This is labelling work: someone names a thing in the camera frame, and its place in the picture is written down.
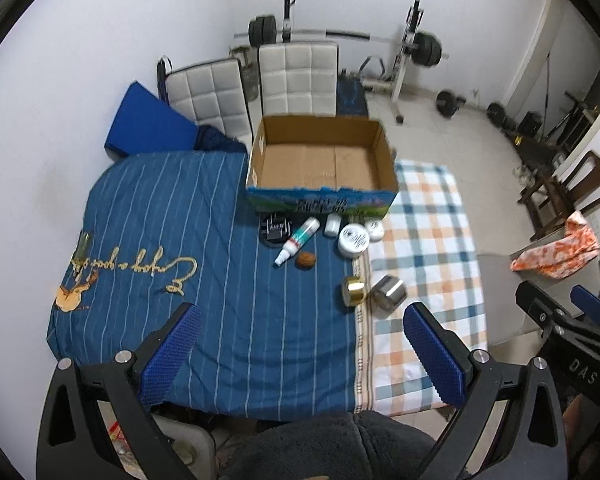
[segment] metal screw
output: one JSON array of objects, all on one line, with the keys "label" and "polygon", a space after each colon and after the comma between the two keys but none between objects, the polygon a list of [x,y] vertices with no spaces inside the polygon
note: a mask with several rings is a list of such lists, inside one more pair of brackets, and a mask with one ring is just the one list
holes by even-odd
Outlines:
[{"label": "metal screw", "polygon": [[121,350],[116,354],[116,362],[120,364],[131,361],[132,353],[129,350]]},{"label": "metal screw", "polygon": [[474,351],[474,359],[479,363],[485,363],[490,359],[489,353],[484,350]]},{"label": "metal screw", "polygon": [[67,368],[71,365],[72,361],[68,357],[63,357],[58,361],[58,368],[60,368],[61,370],[67,370]]},{"label": "metal screw", "polygon": [[544,370],[547,367],[546,361],[541,357],[534,357],[534,366],[538,370]]}]

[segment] blue gripper pad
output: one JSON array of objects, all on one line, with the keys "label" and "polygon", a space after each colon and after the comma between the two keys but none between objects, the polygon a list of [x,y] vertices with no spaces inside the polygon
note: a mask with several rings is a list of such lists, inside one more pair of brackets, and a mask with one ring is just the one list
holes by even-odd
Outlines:
[{"label": "blue gripper pad", "polygon": [[154,348],[159,345],[140,373],[138,399],[144,407],[164,402],[180,366],[198,339],[201,326],[200,309],[183,303],[162,329],[149,334],[142,343],[141,346],[153,343]]},{"label": "blue gripper pad", "polygon": [[473,378],[469,349],[454,332],[444,330],[422,303],[405,309],[402,325],[440,398],[456,408],[462,406]]},{"label": "blue gripper pad", "polygon": [[587,314],[594,323],[600,325],[600,299],[597,296],[582,285],[576,285],[571,289],[570,299],[571,303]]}]

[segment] orange plastic bag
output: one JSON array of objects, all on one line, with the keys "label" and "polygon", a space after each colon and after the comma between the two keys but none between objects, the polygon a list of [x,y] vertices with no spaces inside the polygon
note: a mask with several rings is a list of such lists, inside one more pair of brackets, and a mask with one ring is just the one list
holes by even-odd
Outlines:
[{"label": "orange plastic bag", "polygon": [[537,270],[561,280],[600,255],[600,244],[580,211],[567,218],[562,240],[529,249],[511,263],[511,270]]}]

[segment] cardboard box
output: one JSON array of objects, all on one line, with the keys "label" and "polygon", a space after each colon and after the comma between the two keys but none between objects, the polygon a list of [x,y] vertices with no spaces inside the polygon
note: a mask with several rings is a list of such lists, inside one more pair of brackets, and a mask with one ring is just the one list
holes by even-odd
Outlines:
[{"label": "cardboard box", "polygon": [[246,189],[258,212],[383,217],[398,181],[378,121],[269,116],[251,147]]}]

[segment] bed sheet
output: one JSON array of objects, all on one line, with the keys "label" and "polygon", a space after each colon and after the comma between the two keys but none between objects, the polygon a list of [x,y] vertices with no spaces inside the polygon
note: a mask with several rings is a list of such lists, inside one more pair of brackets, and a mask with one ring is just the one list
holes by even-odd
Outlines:
[{"label": "bed sheet", "polygon": [[306,245],[313,269],[275,268],[247,166],[236,153],[152,153],[102,175],[84,215],[88,260],[69,264],[52,307],[56,358],[107,362],[189,301],[203,329],[167,400],[269,420],[356,408],[356,320],[338,292],[351,264],[320,232]]}]

